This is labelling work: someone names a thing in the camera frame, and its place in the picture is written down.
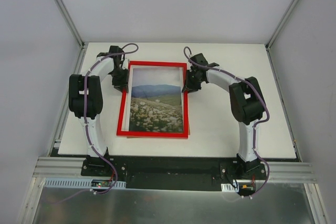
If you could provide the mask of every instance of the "white wall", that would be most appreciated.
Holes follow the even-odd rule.
[[[53,0],[0,0],[0,223],[17,220],[78,53]]]
[[[63,0],[85,41],[268,41],[291,0]]]
[[[336,0],[302,0],[271,58],[303,160],[336,223]]]

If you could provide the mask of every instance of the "blue mountain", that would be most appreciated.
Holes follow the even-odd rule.
[[[181,88],[173,85],[141,85],[132,87],[132,97],[158,97],[167,94],[181,94]]]

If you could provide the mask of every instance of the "grass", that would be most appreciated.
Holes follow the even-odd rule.
[[[181,95],[132,98],[129,130],[183,133]]]

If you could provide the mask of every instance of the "photograph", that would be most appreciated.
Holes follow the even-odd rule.
[[[183,133],[181,68],[132,69],[129,131]]]

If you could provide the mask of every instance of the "red frame border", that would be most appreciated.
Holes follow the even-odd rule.
[[[185,73],[187,71],[187,63],[180,62],[156,62],[156,61],[130,61],[129,70],[131,66],[155,66],[155,67],[179,67],[183,68],[183,79],[185,80]],[[126,91],[122,92],[120,112],[118,118],[117,136],[137,136],[137,137],[173,137],[173,138],[188,138],[188,94],[183,93],[183,133],[161,133],[161,132],[141,132],[141,131],[123,131],[122,120],[125,112]]]

